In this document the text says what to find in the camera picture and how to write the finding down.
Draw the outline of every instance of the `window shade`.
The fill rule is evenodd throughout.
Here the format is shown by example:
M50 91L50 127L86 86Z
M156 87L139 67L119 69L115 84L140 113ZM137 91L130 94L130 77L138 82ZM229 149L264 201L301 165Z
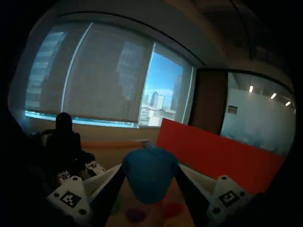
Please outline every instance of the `window shade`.
M88 23L56 25L46 36L28 80L25 108L59 114L67 70Z
M136 123L152 46L121 28L92 24L73 59L63 111Z

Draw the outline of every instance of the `sky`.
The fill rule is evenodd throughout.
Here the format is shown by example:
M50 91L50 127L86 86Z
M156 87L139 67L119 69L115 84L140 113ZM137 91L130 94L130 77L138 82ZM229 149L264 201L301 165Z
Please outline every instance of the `sky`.
M183 74L183 67L168 58L154 52L146 79L144 95L158 92L164 96L164 107L170 107L173 95L173 86L178 75Z

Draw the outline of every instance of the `red board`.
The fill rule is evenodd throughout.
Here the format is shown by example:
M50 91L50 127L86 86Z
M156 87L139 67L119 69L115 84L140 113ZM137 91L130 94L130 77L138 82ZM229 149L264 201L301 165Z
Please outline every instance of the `red board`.
M157 147L179 162L217 179L228 175L252 194L264 192L284 157L204 130L163 119Z

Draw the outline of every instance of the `ceiling light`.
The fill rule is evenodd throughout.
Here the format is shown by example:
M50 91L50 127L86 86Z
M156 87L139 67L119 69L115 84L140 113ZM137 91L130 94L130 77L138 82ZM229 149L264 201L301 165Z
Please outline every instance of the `ceiling light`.
M273 99L274 97L276 97L276 93L272 94L271 99Z

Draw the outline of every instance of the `blue cup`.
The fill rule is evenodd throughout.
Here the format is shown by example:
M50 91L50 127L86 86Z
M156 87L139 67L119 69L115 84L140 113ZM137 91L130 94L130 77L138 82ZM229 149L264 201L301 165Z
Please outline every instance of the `blue cup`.
M122 168L135 197L144 204L155 204L165 197L179 165L173 154L146 148L128 153Z

